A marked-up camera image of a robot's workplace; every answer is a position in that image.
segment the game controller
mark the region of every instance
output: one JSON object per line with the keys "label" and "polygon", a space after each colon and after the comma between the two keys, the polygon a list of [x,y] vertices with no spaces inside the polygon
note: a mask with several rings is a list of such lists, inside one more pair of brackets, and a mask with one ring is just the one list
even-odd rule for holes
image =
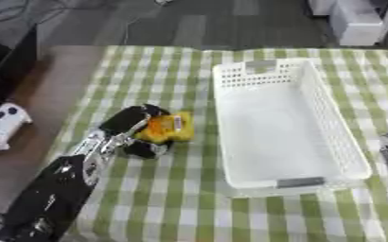
{"label": "game controller", "polygon": [[22,108],[12,103],[0,106],[0,150],[9,149],[9,138],[25,123],[32,123]]}

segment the basket handle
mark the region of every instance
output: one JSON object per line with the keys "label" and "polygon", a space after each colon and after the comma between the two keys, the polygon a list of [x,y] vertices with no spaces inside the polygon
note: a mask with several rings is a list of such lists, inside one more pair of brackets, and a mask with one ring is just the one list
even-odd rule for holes
{"label": "basket handle", "polygon": [[246,75],[257,75],[275,72],[277,60],[253,60],[245,62],[244,69]]}
{"label": "basket handle", "polygon": [[322,185],[325,183],[323,177],[315,178],[299,178],[299,179],[285,179],[277,181],[277,188],[289,188],[299,186],[311,186],[311,185]]}

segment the white plastic basket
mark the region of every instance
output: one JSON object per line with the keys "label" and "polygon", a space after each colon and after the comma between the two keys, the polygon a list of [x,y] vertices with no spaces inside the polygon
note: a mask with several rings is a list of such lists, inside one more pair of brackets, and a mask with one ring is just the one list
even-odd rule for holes
{"label": "white plastic basket", "polygon": [[[257,73],[261,68],[264,73]],[[214,67],[225,177],[247,196],[280,196],[358,184],[371,169],[308,59]]]}

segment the yellow object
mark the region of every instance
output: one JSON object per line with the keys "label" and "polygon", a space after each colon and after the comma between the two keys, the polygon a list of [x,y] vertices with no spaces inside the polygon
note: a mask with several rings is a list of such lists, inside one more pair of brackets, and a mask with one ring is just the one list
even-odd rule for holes
{"label": "yellow object", "polygon": [[135,135],[135,138],[153,143],[167,140],[187,141],[194,136],[194,126],[189,112],[161,115],[149,120],[147,127]]}

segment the white box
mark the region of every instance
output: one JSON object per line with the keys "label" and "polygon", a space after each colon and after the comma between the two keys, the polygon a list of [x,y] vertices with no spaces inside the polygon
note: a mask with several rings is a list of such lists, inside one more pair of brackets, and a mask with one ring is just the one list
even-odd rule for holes
{"label": "white box", "polygon": [[372,46],[383,28],[367,0],[337,0],[329,21],[340,45]]}
{"label": "white box", "polygon": [[341,189],[371,175],[310,60],[221,64],[213,75],[223,170],[237,197]]}
{"label": "white box", "polygon": [[328,16],[335,4],[335,0],[309,0],[313,16]]}

